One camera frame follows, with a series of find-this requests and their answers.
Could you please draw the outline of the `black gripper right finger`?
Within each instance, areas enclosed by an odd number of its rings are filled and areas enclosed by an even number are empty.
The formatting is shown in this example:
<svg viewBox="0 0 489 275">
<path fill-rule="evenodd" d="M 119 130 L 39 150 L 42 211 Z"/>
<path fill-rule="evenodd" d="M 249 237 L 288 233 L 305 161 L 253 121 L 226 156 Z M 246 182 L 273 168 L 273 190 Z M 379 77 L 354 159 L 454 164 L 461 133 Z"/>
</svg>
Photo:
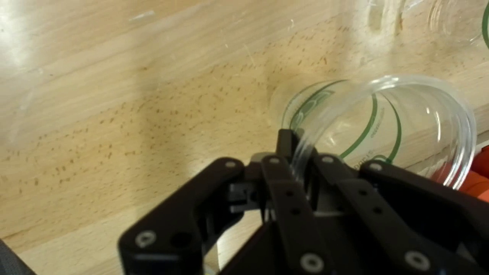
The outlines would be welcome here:
<svg viewBox="0 0 489 275">
<path fill-rule="evenodd" d="M 489 204 L 380 161 L 313 155 L 307 179 L 337 193 L 395 275 L 487 275 Z"/>
</svg>

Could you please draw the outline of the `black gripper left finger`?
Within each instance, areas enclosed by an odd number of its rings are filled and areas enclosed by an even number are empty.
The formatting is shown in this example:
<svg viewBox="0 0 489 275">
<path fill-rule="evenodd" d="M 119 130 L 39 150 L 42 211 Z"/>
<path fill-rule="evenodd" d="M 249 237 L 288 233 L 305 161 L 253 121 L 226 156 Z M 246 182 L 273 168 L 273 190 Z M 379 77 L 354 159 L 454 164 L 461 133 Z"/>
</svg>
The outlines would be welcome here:
<svg viewBox="0 0 489 275">
<path fill-rule="evenodd" d="M 263 225 L 218 275 L 327 275 L 318 220 L 288 168 L 295 146 L 281 130 L 276 152 L 259 161 L 204 167 L 120 236 L 123 275 L 203 275 L 204 256 L 250 210 Z"/>
</svg>

